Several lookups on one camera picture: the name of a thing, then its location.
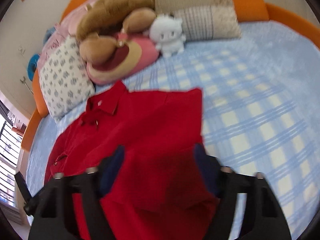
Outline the red polo shirt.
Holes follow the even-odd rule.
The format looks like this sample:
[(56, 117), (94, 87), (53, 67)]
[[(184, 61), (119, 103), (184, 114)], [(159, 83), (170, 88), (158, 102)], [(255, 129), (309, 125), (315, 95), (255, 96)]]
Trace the red polo shirt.
[(90, 97), (57, 138), (44, 179), (78, 175), (124, 147), (124, 162), (102, 198), (116, 239), (202, 239), (217, 199), (195, 163), (202, 142), (202, 92), (129, 91), (118, 81)]

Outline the white floral pillow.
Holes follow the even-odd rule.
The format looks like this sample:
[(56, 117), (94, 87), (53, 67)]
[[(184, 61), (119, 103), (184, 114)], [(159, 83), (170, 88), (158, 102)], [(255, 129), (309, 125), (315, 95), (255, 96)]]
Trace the white floral pillow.
[(95, 93), (74, 37), (67, 37), (40, 69), (39, 82), (49, 114), (61, 120)]

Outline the blue plaid blanket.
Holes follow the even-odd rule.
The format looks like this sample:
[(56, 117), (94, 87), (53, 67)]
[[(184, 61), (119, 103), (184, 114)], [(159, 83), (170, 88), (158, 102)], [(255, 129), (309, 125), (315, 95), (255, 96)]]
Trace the blue plaid blanket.
[[(189, 42), (120, 82), (131, 92), (200, 89), (207, 153), (240, 174), (264, 173), (297, 239), (319, 206), (319, 49), (276, 22), (241, 29), (238, 40)], [(47, 182), (53, 146), (87, 100), (59, 122), (41, 121), (27, 168), (31, 193)]]

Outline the blue neck pillow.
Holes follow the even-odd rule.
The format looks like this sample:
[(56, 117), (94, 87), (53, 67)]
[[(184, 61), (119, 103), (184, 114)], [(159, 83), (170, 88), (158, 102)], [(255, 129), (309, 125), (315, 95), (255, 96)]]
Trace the blue neck pillow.
[(46, 33), (43, 38), (43, 45), (46, 44), (46, 42), (49, 40), (49, 38), (53, 35), (55, 31), (56, 31), (55, 27), (51, 27), (50, 29), (46, 30)]
[(28, 65), (27, 65), (27, 76), (28, 76), (28, 79), (30, 81), (32, 81), (33, 78), (34, 78), (34, 74), (35, 74), (36, 69), (37, 69), (37, 62), (38, 62), (39, 58), (40, 58), (39, 54), (34, 54), (30, 58), (30, 60), (28, 62)]

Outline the pink quilt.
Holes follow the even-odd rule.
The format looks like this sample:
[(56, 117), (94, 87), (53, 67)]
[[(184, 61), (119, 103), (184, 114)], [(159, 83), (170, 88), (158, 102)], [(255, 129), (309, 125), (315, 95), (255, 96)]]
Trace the pink quilt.
[(70, 0), (62, 13), (59, 23), (54, 25), (55, 31), (48, 38), (37, 61), (37, 70), (40, 71), (50, 55), (70, 35), (74, 36), (80, 20), (88, 13), (87, 5), (93, 5), (97, 0)]

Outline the pink round plush cushion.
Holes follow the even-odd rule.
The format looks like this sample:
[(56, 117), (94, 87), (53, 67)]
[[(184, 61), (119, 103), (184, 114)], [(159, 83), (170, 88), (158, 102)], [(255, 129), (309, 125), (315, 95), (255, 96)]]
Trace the pink round plush cushion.
[(117, 33), (123, 46), (100, 65), (87, 63), (87, 74), (97, 85), (107, 85), (131, 76), (152, 65), (159, 58), (155, 44), (143, 34)]

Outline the brown plush toy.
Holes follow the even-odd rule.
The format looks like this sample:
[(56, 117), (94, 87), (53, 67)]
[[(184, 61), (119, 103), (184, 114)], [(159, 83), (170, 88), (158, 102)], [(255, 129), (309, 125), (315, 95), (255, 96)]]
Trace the brown plush toy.
[(106, 62), (121, 47), (112, 34), (146, 31), (156, 18), (154, 6), (154, 0), (98, 0), (88, 5), (75, 32), (82, 59), (93, 65)]

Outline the beige striped pillow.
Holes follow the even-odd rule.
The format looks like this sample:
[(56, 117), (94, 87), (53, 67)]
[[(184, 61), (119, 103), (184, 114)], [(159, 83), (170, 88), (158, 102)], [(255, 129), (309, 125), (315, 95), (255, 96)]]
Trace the beige striped pillow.
[(174, 12), (182, 19), (187, 41), (240, 38), (241, 29), (233, 6), (201, 6)]

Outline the white plush cat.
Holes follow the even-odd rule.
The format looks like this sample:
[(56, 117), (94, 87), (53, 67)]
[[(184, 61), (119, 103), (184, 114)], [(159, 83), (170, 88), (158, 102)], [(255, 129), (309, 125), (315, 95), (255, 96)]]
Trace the white plush cat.
[(164, 58), (184, 52), (186, 37), (182, 30), (182, 19), (157, 16), (149, 29), (149, 38)]

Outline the orange bed frame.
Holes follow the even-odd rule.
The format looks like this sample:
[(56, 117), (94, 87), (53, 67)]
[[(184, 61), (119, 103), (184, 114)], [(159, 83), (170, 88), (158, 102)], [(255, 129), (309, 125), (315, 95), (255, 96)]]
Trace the orange bed frame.
[[(302, 4), (303, 10), (307, 14), (314, 13), (315, 23), (311, 23), (310, 20), (303, 18), (296, 12), (284, 9), (273, 3), (267, 3), (264, 0), (233, 1), (239, 22), (277, 21), (309, 38), (316, 46), (319, 46), (319, 5), (316, 0), (294, 0)], [(27, 152), (31, 150), (40, 121), (49, 114), (40, 89), (37, 70), (33, 75), (32, 87), (36, 109), (29, 120), (21, 141), (21, 148)]]

